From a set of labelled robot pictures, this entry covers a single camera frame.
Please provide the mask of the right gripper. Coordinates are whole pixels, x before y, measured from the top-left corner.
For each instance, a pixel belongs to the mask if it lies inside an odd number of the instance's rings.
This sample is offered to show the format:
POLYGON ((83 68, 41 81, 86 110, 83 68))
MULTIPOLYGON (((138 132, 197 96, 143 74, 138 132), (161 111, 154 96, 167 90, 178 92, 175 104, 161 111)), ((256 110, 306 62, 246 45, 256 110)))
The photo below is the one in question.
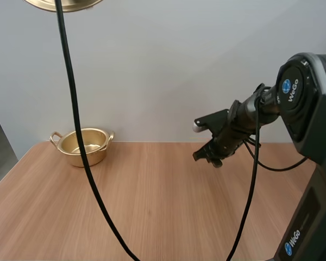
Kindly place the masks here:
POLYGON ((193 159, 206 159, 213 167, 221 167, 222 159, 232 156, 245 138, 243 128, 236 120, 220 119, 210 124, 211 141, 193 152, 193 159))

